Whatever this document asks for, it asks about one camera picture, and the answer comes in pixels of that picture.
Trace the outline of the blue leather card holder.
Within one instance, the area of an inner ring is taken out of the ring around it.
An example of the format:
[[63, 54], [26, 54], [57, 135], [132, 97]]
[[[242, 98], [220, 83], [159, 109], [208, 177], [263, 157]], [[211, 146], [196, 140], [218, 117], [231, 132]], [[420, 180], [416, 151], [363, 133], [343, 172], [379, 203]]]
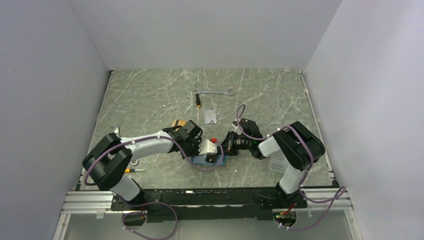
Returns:
[[226, 159], [227, 157], [225, 155], [222, 156], [219, 154], [218, 155], [205, 154], [205, 155], [192, 156], [190, 158], [190, 162], [198, 166], [216, 166], [221, 160], [219, 165], [222, 167], [225, 167]]

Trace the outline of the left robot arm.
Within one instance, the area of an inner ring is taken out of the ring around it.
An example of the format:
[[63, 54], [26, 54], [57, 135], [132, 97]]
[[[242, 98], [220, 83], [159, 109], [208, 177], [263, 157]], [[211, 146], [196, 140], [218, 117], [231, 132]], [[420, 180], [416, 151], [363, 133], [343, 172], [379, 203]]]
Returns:
[[139, 137], [120, 137], [117, 133], [105, 135], [82, 160], [86, 170], [84, 183], [101, 191], [112, 191], [120, 196], [131, 210], [145, 203], [145, 192], [125, 170], [130, 162], [156, 154], [180, 152], [184, 158], [200, 153], [202, 129], [192, 120], [184, 125], [164, 128], [156, 133]]

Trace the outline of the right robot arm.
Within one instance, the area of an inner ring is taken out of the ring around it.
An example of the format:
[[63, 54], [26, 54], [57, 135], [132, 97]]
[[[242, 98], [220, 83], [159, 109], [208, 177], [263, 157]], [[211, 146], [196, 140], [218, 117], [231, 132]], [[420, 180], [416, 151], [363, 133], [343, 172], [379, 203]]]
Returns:
[[221, 144], [226, 156], [236, 156], [240, 150], [248, 150], [259, 160], [283, 155], [285, 172], [276, 184], [275, 200], [280, 207], [289, 207], [312, 166], [326, 153], [322, 141], [299, 121], [267, 137], [253, 120], [241, 118], [234, 121], [232, 127]]

